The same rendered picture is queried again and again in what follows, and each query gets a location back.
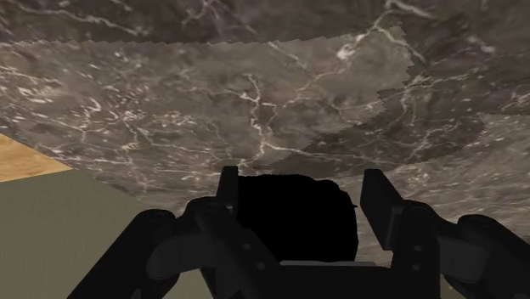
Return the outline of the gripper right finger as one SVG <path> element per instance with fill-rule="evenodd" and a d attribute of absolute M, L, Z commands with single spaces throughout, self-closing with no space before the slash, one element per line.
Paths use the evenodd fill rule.
<path fill-rule="evenodd" d="M 466 214 L 457 223 L 405 200 L 383 171 L 364 171 L 360 207 L 392 252 L 389 299 L 441 299 L 445 279 L 465 299 L 530 299 L 530 244 L 497 220 Z"/>

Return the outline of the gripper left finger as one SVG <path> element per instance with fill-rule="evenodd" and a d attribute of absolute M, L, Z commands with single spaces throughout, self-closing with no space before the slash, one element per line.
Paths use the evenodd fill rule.
<path fill-rule="evenodd" d="M 140 212 L 67 299 L 163 299 L 180 274 L 200 270 L 213 299 L 291 299 L 291 285 L 265 245 L 236 221 L 238 169 L 226 166 L 214 196 L 182 216 Z"/>

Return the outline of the black rounded object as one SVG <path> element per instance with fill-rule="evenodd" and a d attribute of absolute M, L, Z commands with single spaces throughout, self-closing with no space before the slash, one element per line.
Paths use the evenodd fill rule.
<path fill-rule="evenodd" d="M 238 177 L 237 221 L 279 261 L 352 262 L 356 206 L 330 180 L 303 175 Z"/>

